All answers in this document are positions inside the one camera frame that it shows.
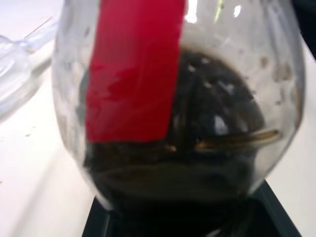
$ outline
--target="red tape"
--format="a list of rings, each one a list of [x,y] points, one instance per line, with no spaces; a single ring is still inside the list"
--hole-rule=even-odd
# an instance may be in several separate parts
[[[86,92],[90,142],[166,136],[184,0],[102,0]]]

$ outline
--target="dark liquid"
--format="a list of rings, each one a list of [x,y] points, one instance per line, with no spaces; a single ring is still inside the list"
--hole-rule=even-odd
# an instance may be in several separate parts
[[[263,126],[237,73],[183,49],[166,138],[88,143],[84,166],[100,193],[126,215],[179,217],[185,208],[191,216],[214,212],[223,219],[249,190],[257,150],[247,146],[248,134]]]

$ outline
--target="white table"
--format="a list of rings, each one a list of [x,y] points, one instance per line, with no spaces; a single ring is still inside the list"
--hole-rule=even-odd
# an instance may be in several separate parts
[[[50,7],[47,1],[33,0],[32,11],[36,14],[31,14],[32,11],[25,13],[25,9],[30,9],[30,1],[2,0],[1,5],[3,2],[14,12],[24,12],[30,20],[19,32],[1,25],[0,32],[12,39],[26,35],[61,5],[61,0],[50,1]],[[7,22],[17,18],[7,12],[7,8],[0,8],[1,18],[4,14]],[[304,47],[308,78],[304,121],[286,156],[268,177],[268,183],[301,235],[314,237],[316,66]],[[51,46],[41,54],[49,52]],[[0,237],[81,237],[93,201],[94,192],[87,187],[59,137],[50,70],[41,77],[45,82],[38,93],[0,125]]]

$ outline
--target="transparent glass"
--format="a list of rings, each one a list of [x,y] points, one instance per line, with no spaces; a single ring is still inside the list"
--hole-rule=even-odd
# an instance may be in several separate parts
[[[39,88],[40,82],[31,76],[29,56],[55,38],[57,19],[49,18],[18,41],[0,36],[0,122],[29,101]]]
[[[65,2],[53,60],[65,146],[107,208],[244,198],[302,119],[290,1],[145,2]]]

